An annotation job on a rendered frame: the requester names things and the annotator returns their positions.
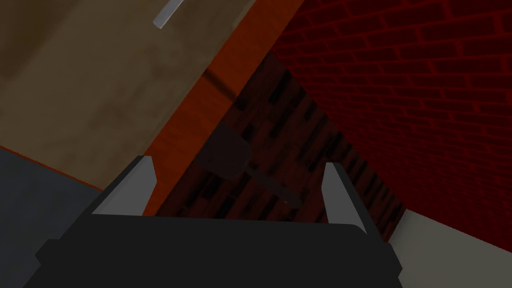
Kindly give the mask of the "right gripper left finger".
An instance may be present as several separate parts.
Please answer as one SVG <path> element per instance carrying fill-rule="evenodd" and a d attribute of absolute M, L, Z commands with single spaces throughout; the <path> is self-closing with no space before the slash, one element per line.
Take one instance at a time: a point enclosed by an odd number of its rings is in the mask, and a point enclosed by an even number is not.
<path fill-rule="evenodd" d="M 141 217 L 156 184 L 152 157 L 137 156 L 109 185 L 92 213 Z"/>

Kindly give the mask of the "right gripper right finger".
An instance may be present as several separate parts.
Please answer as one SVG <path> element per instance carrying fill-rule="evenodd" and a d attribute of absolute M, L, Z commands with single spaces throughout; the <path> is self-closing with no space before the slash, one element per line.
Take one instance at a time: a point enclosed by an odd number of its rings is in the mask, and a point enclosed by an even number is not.
<path fill-rule="evenodd" d="M 369 237 L 380 239 L 377 226 L 340 163 L 325 164 L 321 191 L 329 224 L 353 225 Z"/>

